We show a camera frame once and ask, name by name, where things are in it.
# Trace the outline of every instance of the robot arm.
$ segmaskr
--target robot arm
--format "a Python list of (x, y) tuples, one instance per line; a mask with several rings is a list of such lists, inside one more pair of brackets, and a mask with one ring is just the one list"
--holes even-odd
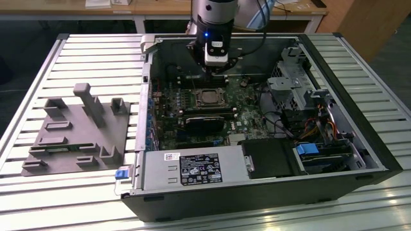
[(260, 29), (274, 0), (192, 0), (188, 34), (196, 35), (188, 50), (197, 65), (212, 76), (234, 66), (241, 54), (230, 48), (232, 28)]

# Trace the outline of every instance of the aluminum extrusion table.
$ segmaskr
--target aluminum extrusion table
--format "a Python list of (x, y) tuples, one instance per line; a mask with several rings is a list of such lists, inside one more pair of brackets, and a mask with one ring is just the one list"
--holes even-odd
[[(114, 170), (20, 176), (42, 124), (46, 98), (73, 97), (88, 82), (101, 102), (132, 103), (124, 164), (133, 163), (141, 83), (141, 35), (69, 35), (56, 41), (32, 87), (0, 140), (0, 230), (404, 230), (411, 223), (411, 112), (342, 38), (308, 36), (352, 96), (404, 172), (337, 201), (233, 214), (144, 223), (114, 192)], [(317, 74), (317, 82), (324, 87)]]

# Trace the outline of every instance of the floor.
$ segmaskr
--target floor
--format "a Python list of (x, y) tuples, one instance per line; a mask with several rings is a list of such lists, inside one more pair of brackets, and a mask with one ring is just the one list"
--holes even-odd
[[(169, 22), (165, 28), (184, 29), (185, 23)], [(153, 29), (161, 27), (157, 22), (149, 25)], [(5, 131), (14, 111), (24, 98), (42, 61), (60, 33), (134, 33), (133, 24), (128, 21), (60, 21), (49, 22), (49, 28), (42, 29), (36, 21), (13, 21), (0, 23), (0, 57), (12, 69), (12, 80), (0, 85), (0, 136)], [(371, 67), (385, 81), (408, 108), (411, 108), (411, 17), (397, 29), (387, 42)]]

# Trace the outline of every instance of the wooden cabinet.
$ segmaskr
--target wooden cabinet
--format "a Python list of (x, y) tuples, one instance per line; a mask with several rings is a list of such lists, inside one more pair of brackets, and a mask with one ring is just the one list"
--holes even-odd
[(365, 61), (376, 56), (411, 12), (411, 0), (322, 0), (317, 33), (340, 32)]

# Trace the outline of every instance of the blue tab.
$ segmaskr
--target blue tab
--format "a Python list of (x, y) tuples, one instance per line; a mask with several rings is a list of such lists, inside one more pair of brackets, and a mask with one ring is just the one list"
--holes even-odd
[(116, 180), (128, 179), (128, 169), (116, 171)]
[(317, 154), (318, 149), (316, 148), (316, 145), (313, 143), (302, 143), (296, 147), (296, 151), (298, 155), (304, 154)]

